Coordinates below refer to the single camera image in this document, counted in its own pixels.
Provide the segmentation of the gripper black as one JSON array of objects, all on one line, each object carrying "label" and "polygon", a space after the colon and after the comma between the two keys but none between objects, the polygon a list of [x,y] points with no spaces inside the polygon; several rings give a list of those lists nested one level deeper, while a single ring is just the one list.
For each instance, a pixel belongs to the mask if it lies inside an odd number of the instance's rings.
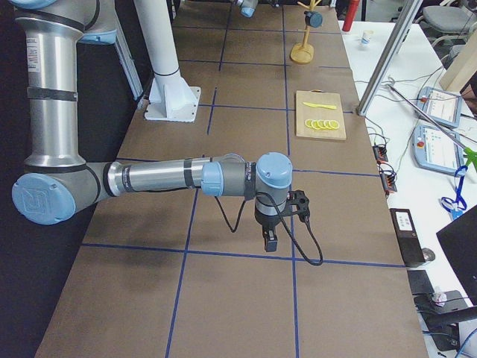
[{"label": "gripper black", "polygon": [[276,226],[281,222],[280,217],[277,215],[267,216],[261,212],[255,212],[255,219],[262,226],[265,252],[276,251],[277,238],[274,231]]}]

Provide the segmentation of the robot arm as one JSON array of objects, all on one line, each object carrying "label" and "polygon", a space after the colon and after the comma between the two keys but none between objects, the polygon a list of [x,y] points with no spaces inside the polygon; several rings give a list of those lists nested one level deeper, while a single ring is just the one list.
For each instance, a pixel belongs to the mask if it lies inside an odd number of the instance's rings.
[{"label": "robot arm", "polygon": [[251,18],[254,15],[258,5],[258,0],[231,0],[231,2],[240,9],[240,14],[244,17]]},{"label": "robot arm", "polygon": [[133,94],[141,82],[113,1],[15,1],[26,35],[32,152],[13,185],[16,209],[37,224],[57,224],[128,192],[200,189],[206,195],[254,200],[267,252],[290,214],[291,161],[271,152],[256,162],[237,154],[150,163],[88,163],[78,151],[77,45],[116,47]]}]

